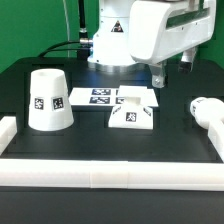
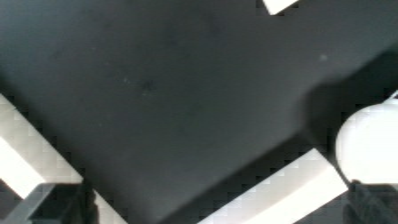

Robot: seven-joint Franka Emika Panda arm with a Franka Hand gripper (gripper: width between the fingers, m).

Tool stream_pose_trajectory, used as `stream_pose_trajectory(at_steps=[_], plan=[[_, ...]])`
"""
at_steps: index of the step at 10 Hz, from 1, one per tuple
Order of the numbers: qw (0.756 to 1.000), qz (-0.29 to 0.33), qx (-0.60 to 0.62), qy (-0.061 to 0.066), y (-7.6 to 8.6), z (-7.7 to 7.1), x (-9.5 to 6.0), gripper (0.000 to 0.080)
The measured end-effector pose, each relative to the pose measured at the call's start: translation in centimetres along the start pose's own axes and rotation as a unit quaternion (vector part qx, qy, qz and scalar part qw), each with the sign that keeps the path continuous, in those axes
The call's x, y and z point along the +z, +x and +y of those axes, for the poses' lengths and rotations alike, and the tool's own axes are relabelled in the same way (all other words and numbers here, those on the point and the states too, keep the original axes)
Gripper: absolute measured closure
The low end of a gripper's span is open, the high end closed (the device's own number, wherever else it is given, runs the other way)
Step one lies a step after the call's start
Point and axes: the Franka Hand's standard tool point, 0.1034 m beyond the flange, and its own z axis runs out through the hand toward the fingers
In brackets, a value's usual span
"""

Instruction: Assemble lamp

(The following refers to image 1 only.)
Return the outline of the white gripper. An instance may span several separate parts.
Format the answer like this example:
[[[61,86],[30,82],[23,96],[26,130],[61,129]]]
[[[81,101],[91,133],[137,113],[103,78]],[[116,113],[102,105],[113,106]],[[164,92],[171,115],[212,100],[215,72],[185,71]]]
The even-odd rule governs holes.
[[[165,86],[162,62],[183,52],[178,71],[193,69],[198,47],[214,32],[216,0],[137,0],[130,10],[128,46],[132,58],[150,65],[152,86]]]

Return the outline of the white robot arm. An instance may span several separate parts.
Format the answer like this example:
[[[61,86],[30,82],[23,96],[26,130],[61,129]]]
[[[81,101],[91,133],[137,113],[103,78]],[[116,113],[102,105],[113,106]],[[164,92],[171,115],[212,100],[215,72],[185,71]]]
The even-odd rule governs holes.
[[[99,29],[91,68],[126,73],[147,64],[152,85],[166,81],[166,60],[179,54],[179,71],[193,68],[197,48],[211,39],[216,0],[99,0]]]

